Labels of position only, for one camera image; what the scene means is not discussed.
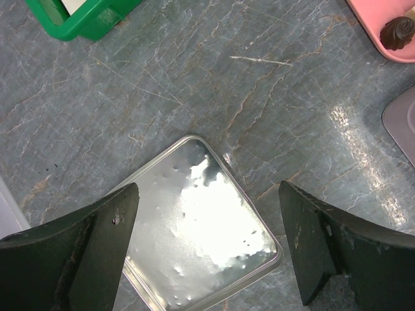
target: reflective metal surface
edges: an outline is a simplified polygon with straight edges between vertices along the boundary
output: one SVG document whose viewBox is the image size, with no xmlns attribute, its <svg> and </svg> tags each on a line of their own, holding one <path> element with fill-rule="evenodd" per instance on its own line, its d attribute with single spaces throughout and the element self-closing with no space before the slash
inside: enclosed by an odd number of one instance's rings
<svg viewBox="0 0 415 311">
<path fill-rule="evenodd" d="M 124 273 L 153 310 L 204 310 L 276 268 L 282 252 L 217 156 L 187 136 L 119 187 L 140 191 Z"/>
</svg>

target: gray marble surface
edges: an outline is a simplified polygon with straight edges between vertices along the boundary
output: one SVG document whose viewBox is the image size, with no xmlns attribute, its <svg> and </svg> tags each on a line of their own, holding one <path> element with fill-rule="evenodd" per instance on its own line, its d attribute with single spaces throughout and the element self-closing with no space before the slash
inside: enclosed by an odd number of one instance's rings
<svg viewBox="0 0 415 311">
<path fill-rule="evenodd" d="M 279 269 L 212 311 L 307 310 L 282 179 L 415 233 L 415 168 L 381 122 L 415 65 L 381 56 L 344 0 L 144 0 L 96 43 L 48 37 L 21 1 L 0 14 L 0 175 L 31 225 L 94 202 L 193 133 L 285 249 Z M 354 310 L 346 284 L 331 280 L 311 310 Z M 122 279 L 114 310 L 147 308 Z"/>
</svg>

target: green plastic container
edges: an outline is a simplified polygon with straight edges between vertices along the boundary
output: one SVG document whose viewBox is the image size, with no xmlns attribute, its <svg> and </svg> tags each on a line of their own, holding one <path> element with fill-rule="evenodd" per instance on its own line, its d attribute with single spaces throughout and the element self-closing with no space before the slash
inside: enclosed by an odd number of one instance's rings
<svg viewBox="0 0 415 311">
<path fill-rule="evenodd" d="M 60 0 L 26 2 L 50 36 L 70 41 L 79 35 L 97 41 L 142 0 L 86 0 L 72 15 L 69 15 Z"/>
</svg>

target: pink tray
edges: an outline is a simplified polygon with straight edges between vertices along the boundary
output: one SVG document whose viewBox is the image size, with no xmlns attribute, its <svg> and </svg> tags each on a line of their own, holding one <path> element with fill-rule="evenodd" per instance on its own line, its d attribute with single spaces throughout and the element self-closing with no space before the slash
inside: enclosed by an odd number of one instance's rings
<svg viewBox="0 0 415 311">
<path fill-rule="evenodd" d="M 415 38 L 401 50 L 386 50 L 380 39 L 384 25 L 391 19 L 405 15 L 415 0 L 347 0 L 373 43 L 384 57 L 399 63 L 415 62 Z"/>
</svg>

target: chocolate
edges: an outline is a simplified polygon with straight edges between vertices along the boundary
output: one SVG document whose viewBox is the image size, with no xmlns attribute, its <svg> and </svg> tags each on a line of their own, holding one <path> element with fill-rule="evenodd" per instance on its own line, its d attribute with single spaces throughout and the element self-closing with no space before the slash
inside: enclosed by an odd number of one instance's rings
<svg viewBox="0 0 415 311">
<path fill-rule="evenodd" d="M 400 50 L 412 41 L 414 34 L 415 22 L 409 17 L 399 16 L 383 27 L 381 43 L 388 50 Z"/>
</svg>

